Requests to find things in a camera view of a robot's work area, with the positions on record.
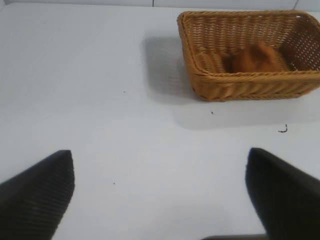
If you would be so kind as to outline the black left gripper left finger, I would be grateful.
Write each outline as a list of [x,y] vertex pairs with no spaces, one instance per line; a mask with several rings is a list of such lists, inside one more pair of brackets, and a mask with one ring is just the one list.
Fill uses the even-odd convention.
[[50,240],[73,196],[70,150],[58,150],[0,185],[0,238]]

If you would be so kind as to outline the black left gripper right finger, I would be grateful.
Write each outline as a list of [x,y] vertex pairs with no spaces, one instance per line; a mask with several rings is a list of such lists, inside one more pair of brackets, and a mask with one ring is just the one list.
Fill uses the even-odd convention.
[[253,147],[245,183],[270,240],[320,238],[320,181],[283,159]]

